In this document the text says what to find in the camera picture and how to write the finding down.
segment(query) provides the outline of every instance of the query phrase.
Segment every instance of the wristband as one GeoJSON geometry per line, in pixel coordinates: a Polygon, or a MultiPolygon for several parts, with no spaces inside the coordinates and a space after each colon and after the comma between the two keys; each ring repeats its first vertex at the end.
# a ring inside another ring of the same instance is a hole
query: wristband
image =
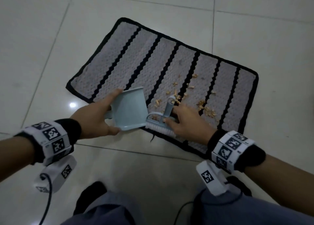
{"type": "Polygon", "coordinates": [[[266,153],[255,145],[252,139],[242,134],[225,130],[217,130],[208,142],[207,157],[225,170],[244,172],[247,166],[263,163],[266,153]]]}
{"type": "Polygon", "coordinates": [[[34,146],[34,162],[45,166],[74,151],[74,143],[81,135],[80,124],[73,119],[41,122],[22,129],[15,136],[27,138],[34,146]]]}

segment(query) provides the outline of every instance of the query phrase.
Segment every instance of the black shoe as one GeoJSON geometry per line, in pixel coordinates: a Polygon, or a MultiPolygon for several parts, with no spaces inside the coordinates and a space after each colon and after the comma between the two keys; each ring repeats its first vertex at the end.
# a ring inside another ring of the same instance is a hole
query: black shoe
{"type": "Polygon", "coordinates": [[[233,184],[235,187],[238,187],[246,196],[252,197],[251,190],[248,187],[246,187],[246,185],[243,182],[241,182],[237,177],[229,176],[226,179],[229,183],[233,184]]]}
{"type": "Polygon", "coordinates": [[[96,181],[92,185],[88,186],[80,195],[76,201],[76,207],[73,215],[84,213],[87,207],[94,202],[97,198],[107,192],[106,187],[100,181],[96,181]]]}

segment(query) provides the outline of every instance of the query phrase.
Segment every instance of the cable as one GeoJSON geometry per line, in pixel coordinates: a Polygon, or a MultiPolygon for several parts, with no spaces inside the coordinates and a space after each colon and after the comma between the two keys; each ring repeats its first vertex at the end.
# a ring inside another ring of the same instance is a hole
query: cable
{"type": "MultiPolygon", "coordinates": [[[[202,204],[208,205],[208,206],[224,206],[224,205],[232,204],[232,203],[238,201],[238,200],[242,197],[242,195],[243,195],[243,192],[241,191],[241,193],[239,194],[239,196],[237,196],[235,199],[233,199],[233,200],[231,200],[231,201],[229,201],[229,202],[220,203],[220,204],[209,204],[209,203],[202,203],[202,204]]],[[[183,204],[183,205],[181,206],[181,208],[179,209],[179,211],[178,211],[178,213],[177,213],[177,216],[175,217],[175,222],[173,223],[173,225],[175,225],[175,224],[177,223],[177,220],[178,220],[178,217],[179,217],[179,215],[180,215],[181,210],[182,210],[186,205],[191,204],[191,203],[194,203],[194,201],[187,202],[187,203],[185,203],[185,204],[183,204]]]]}
{"type": "Polygon", "coordinates": [[[51,202],[52,183],[51,183],[51,179],[50,179],[49,175],[46,174],[46,173],[41,173],[41,174],[40,174],[40,178],[41,178],[42,180],[44,180],[45,178],[47,178],[47,179],[48,179],[48,182],[49,182],[49,197],[48,197],[48,202],[47,202],[47,206],[46,206],[44,215],[42,216],[41,221],[40,221],[40,223],[39,223],[39,225],[42,225],[42,223],[44,222],[44,220],[45,220],[45,218],[46,218],[46,215],[47,215],[47,213],[48,213],[49,206],[50,206],[50,202],[51,202]]]}

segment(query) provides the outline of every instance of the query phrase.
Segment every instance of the white bristles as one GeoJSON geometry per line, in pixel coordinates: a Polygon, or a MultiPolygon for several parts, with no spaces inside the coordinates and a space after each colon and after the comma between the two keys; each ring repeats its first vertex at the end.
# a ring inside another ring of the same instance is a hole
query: white bristles
{"type": "Polygon", "coordinates": [[[162,133],[162,134],[167,135],[167,136],[175,137],[175,133],[172,130],[158,126],[154,123],[146,122],[145,128],[151,129],[153,131],[162,133]]]}

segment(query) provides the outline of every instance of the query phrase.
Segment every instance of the woven mat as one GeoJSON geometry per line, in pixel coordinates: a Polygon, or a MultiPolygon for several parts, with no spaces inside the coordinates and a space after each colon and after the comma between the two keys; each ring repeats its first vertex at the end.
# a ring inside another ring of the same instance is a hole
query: woven mat
{"type": "MultiPolygon", "coordinates": [[[[199,114],[215,128],[243,133],[257,83],[257,72],[249,68],[120,18],[66,88],[91,103],[118,87],[143,86],[148,112],[162,112],[169,96],[166,92],[176,90],[181,97],[187,94],[182,102],[197,109],[204,100],[206,109],[199,114]],[[216,114],[213,117],[208,116],[211,110],[216,114]]],[[[204,145],[144,130],[205,158],[204,145]]]]}

